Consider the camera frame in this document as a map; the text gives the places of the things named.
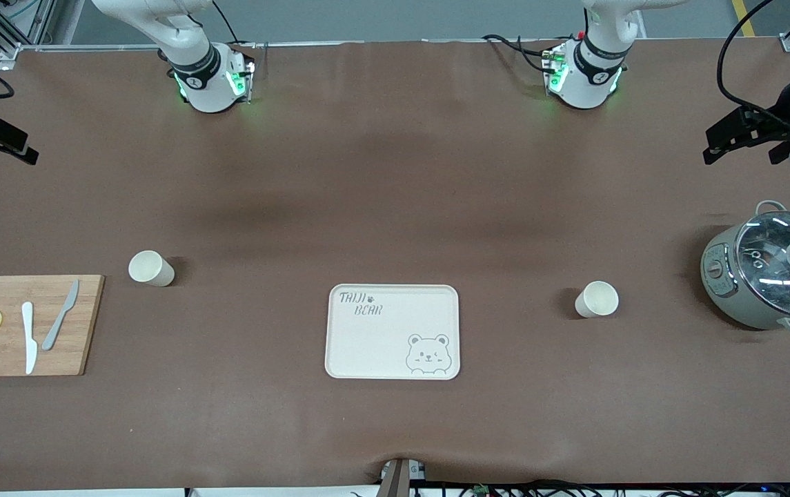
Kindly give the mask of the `white IKEA cup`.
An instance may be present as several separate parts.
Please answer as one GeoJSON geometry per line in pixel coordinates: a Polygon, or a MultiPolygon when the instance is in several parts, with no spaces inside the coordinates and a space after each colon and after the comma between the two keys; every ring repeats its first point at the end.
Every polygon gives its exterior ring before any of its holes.
{"type": "Polygon", "coordinates": [[[600,318],[612,315],[618,309],[618,290],[606,281],[591,281],[575,299],[574,308],[582,318],[600,318]]]}
{"type": "Polygon", "coordinates": [[[157,287],[170,285],[176,277],[174,268],[156,251],[133,255],[128,264],[128,274],[133,281],[157,287]]]}

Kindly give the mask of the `pale green electric pot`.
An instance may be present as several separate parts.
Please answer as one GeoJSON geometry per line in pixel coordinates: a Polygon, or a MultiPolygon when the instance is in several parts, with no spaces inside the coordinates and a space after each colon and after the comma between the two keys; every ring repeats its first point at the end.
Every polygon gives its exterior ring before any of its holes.
{"type": "MultiPolygon", "coordinates": [[[[758,202],[754,218],[767,211],[790,211],[773,200],[758,202]]],[[[752,329],[790,331],[790,315],[783,314],[761,301],[738,271],[738,231],[736,224],[707,243],[700,258],[700,277],[712,302],[728,317],[752,329]]]]}

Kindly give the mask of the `wooden cutting board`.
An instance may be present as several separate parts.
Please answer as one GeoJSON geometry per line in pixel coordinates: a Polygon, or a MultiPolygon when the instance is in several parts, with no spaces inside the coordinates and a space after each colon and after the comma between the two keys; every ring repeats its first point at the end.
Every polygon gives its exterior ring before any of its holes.
{"type": "Polygon", "coordinates": [[[26,377],[23,339],[23,302],[33,303],[33,337],[37,362],[29,376],[78,376],[85,369],[101,299],[101,275],[0,276],[0,377],[26,377]],[[60,312],[73,280],[80,287],[74,308],[67,314],[53,349],[41,344],[60,312]]]}

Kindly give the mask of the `grey plastic knife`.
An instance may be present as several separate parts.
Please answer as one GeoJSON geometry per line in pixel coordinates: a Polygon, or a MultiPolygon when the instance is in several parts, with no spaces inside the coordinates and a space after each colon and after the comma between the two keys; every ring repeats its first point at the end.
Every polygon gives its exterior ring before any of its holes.
{"type": "Polygon", "coordinates": [[[77,295],[79,294],[79,287],[80,281],[79,279],[73,280],[72,286],[70,287],[69,293],[66,296],[66,299],[61,305],[60,312],[58,313],[57,317],[54,320],[54,323],[50,327],[45,340],[41,344],[41,349],[43,351],[50,351],[53,349],[55,342],[57,341],[57,337],[61,330],[61,325],[63,325],[63,321],[66,318],[67,314],[75,307],[75,303],[77,301],[77,295]]]}

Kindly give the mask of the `white plastic knife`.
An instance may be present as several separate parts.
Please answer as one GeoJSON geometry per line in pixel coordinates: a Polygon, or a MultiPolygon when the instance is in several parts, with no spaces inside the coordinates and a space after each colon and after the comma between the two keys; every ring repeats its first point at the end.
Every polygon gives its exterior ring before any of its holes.
{"type": "Polygon", "coordinates": [[[23,339],[25,340],[25,374],[32,375],[38,356],[38,342],[33,337],[33,303],[23,302],[21,306],[23,319],[23,339]]]}

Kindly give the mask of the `brown table mat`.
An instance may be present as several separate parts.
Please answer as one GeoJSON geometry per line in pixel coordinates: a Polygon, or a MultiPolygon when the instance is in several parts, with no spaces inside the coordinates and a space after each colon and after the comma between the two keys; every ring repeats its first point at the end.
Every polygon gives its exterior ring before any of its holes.
{"type": "Polygon", "coordinates": [[[253,102],[180,101],[151,51],[23,53],[0,116],[0,275],[106,277],[85,374],[0,378],[0,491],[790,482],[790,333],[726,321],[708,240],[766,148],[706,166],[714,40],[641,41],[603,108],[486,43],[271,48],[253,102]],[[130,279],[133,255],[174,268],[130,279]],[[574,303],[606,281],[618,309],[574,303]],[[338,380],[340,284],[449,285],[454,380],[338,380]]]}

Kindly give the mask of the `white bear print tray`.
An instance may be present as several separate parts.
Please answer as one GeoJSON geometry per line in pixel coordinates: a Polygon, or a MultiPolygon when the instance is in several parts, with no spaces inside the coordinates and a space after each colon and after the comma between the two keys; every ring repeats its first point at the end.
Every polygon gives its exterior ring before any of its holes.
{"type": "Polygon", "coordinates": [[[338,380],[454,380],[461,369],[457,290],[449,285],[333,287],[324,365],[338,380]]]}

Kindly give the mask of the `table edge clamp bracket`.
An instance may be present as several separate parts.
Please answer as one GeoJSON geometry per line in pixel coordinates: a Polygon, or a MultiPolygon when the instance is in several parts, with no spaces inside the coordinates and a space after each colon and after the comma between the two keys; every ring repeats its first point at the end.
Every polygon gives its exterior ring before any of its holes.
{"type": "Polygon", "coordinates": [[[426,465],[420,460],[392,459],[383,465],[376,497],[423,497],[426,465]]]}

